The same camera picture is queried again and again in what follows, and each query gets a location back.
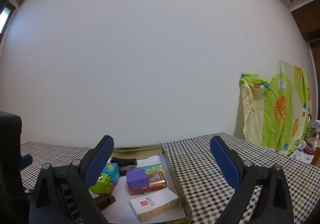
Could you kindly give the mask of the green soccer toy block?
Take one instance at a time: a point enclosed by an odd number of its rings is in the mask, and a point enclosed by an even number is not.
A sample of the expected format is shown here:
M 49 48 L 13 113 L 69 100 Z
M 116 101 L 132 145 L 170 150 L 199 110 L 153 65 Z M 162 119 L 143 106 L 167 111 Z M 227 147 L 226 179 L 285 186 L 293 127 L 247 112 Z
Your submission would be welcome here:
M 106 175 L 101 174 L 95 185 L 90 187 L 91 192 L 96 194 L 109 194 L 112 191 L 112 179 Z

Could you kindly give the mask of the red toy building block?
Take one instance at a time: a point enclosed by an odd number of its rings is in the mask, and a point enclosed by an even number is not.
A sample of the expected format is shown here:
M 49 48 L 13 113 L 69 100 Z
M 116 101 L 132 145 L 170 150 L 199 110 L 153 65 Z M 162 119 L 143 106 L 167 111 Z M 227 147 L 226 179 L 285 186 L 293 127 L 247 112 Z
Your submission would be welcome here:
M 112 183 L 112 188 L 111 188 L 111 192 L 114 190 L 114 188 L 116 187 L 117 183 Z

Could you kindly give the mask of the blue toy building block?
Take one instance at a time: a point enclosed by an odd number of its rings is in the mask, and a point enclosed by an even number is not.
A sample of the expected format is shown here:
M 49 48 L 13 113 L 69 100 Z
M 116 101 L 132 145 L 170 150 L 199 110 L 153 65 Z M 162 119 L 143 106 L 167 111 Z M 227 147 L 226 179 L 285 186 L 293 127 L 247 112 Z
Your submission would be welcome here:
M 117 183 L 120 176 L 118 165 L 116 163 L 107 163 L 102 174 L 110 177 L 112 183 Z

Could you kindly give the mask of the purple cube block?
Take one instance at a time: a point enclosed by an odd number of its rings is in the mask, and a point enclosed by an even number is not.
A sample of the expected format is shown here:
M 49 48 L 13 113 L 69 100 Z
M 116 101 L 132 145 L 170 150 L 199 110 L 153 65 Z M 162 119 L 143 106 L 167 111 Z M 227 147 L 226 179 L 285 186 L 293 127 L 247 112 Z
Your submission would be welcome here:
M 150 184 L 145 169 L 128 171 L 126 173 L 126 181 L 129 189 L 139 189 Z

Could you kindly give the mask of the white note pad block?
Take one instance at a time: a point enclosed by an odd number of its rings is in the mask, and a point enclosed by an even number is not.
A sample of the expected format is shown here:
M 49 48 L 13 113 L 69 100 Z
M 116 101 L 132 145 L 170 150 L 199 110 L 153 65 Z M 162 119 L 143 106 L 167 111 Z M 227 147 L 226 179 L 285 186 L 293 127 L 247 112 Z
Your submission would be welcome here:
M 130 206 L 141 222 L 159 216 L 179 204 L 179 196 L 168 188 L 130 200 Z

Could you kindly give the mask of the copper framed card box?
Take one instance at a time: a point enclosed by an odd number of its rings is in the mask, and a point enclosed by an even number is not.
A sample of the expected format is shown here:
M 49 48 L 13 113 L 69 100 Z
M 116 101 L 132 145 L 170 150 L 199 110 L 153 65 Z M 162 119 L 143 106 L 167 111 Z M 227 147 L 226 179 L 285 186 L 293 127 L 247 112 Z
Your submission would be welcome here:
M 149 185 L 146 187 L 129 189 L 131 195 L 147 194 L 153 191 L 158 191 L 167 187 L 167 181 L 162 171 L 147 174 Z

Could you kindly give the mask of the green floss pick box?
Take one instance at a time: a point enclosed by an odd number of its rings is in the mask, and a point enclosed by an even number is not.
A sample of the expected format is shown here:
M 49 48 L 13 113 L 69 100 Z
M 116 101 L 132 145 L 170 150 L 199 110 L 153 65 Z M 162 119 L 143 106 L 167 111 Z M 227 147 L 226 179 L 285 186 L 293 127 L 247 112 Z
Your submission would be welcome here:
M 146 174 L 157 173 L 157 172 L 164 173 L 165 172 L 163 164 L 161 164 L 161 163 L 154 164 L 154 165 L 146 165 L 146 166 L 142 166 L 142 167 L 136 167 L 136 170 L 138 170 L 138 169 L 144 169 Z

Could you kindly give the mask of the checkered tablecloth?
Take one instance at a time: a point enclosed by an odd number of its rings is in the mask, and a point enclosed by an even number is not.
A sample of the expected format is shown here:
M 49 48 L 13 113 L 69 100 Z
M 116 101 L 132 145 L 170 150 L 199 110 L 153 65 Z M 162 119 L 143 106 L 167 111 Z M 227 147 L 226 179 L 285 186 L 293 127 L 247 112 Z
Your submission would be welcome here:
M 294 222 L 303 223 L 319 201 L 319 168 L 223 132 L 218 135 L 243 160 L 248 159 L 261 167 L 271 167 L 275 163 L 283 167 L 291 194 Z M 214 223 L 234 193 L 210 153 L 212 137 L 205 135 L 162 143 L 191 207 L 191 223 Z M 86 147 L 35 142 L 22 144 L 21 153 L 33 157 L 32 165 L 22 171 L 23 184 L 34 188 L 44 163 L 66 165 L 74 158 L 83 158 L 87 151 Z

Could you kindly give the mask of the white paper tray liner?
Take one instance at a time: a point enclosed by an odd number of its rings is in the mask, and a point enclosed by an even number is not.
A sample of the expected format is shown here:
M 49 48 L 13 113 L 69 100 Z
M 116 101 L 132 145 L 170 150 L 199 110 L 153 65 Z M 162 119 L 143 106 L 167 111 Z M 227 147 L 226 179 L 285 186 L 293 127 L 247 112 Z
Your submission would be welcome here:
M 189 223 L 192 216 L 190 207 L 184 198 L 182 188 L 179 187 L 178 179 L 165 153 L 161 151 L 152 151 L 149 155 L 128 154 L 128 156 L 137 158 L 138 167 L 159 163 L 163 164 L 167 188 L 180 198 L 180 204 L 177 207 L 159 216 L 153 217 L 150 220 L 145 221 L 145 223 Z M 102 214 L 109 223 L 141 223 L 130 206 L 130 200 L 147 194 L 131 195 L 129 193 L 126 177 L 120 177 L 116 187 L 111 193 L 111 195 L 116 198 L 116 202 L 103 210 Z

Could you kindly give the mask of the green patterned hanging cloth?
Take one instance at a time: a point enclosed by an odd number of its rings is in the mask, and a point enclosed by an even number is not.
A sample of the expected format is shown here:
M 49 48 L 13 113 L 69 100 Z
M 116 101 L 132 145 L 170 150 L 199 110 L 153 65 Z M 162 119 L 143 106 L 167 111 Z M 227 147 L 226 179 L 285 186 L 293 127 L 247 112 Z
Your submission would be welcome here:
M 312 115 L 308 72 L 279 60 L 268 79 L 246 73 L 239 87 L 245 140 L 280 154 L 292 153 Z

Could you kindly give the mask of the gold metal tin tray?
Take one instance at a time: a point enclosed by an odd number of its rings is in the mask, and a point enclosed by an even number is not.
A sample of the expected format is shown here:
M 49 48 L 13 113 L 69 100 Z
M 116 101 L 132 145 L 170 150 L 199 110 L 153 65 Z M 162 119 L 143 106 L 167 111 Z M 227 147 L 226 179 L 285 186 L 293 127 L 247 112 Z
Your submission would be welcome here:
M 168 153 L 165 152 L 163 145 L 114 148 L 112 156 L 136 158 L 139 167 L 162 164 L 168 189 L 179 196 L 180 203 L 177 207 L 149 219 L 146 223 L 191 223 L 191 207 L 185 198 L 178 176 L 169 161 Z M 131 199 L 140 196 L 129 193 L 125 177 L 121 177 L 118 180 L 112 195 L 116 198 L 116 201 L 101 212 L 109 223 L 141 223 L 130 205 Z

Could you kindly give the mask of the white mug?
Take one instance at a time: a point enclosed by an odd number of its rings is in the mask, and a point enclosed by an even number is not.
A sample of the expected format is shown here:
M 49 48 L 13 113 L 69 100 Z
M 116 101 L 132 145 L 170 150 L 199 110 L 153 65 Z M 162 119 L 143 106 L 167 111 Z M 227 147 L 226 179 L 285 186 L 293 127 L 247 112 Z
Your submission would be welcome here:
M 315 132 L 320 132 L 320 120 L 315 121 Z

